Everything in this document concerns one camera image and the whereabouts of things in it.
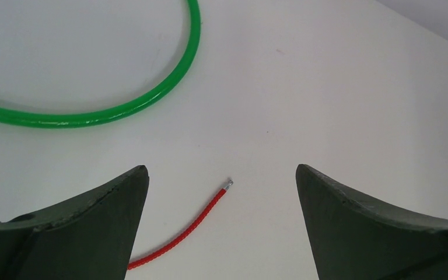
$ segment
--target silver cable end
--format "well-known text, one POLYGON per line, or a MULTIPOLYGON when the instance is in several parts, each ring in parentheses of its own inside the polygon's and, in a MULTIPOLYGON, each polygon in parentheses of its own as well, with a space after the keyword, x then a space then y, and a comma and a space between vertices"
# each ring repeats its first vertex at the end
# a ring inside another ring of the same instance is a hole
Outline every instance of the silver cable end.
POLYGON ((229 179, 229 181, 227 182, 227 184, 223 187, 224 190, 228 190, 229 187, 231 187, 235 182, 233 182, 233 180, 229 179))

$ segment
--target green plastic hose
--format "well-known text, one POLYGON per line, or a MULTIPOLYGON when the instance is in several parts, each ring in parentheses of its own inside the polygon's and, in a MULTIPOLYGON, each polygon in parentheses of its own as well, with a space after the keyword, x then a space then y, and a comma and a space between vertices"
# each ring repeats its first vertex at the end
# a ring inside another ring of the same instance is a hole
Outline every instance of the green plastic hose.
POLYGON ((188 72, 200 42, 201 22, 197 0, 187 0, 190 10, 190 38, 181 60, 174 70, 149 92, 127 103, 81 114, 36 114, 0 108, 0 123, 38 128, 77 128, 105 124, 135 114, 160 100, 188 72))

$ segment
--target red braided wire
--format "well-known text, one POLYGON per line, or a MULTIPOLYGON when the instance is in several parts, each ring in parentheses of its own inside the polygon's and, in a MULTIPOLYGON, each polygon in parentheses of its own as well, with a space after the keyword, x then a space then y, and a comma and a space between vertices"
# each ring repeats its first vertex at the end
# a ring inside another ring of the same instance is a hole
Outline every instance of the red braided wire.
POLYGON ((146 257, 140 258, 139 260, 132 261, 128 264, 128 270, 132 270, 133 268, 139 267, 140 265, 144 265, 150 261, 153 261, 154 259, 160 257, 162 254, 166 253, 167 251, 174 248, 176 245, 178 245, 181 241, 183 241, 190 233, 197 228, 197 226, 205 219, 207 214, 209 214, 210 210, 215 206, 215 204, 219 201, 219 199, 226 194, 225 189, 221 189, 214 197, 213 199, 207 204, 205 209, 198 215, 195 221, 191 223, 191 225, 186 228, 182 234, 178 235, 175 239, 173 239, 171 242, 167 243, 164 247, 158 249, 157 251, 153 252, 152 254, 147 255, 146 257))

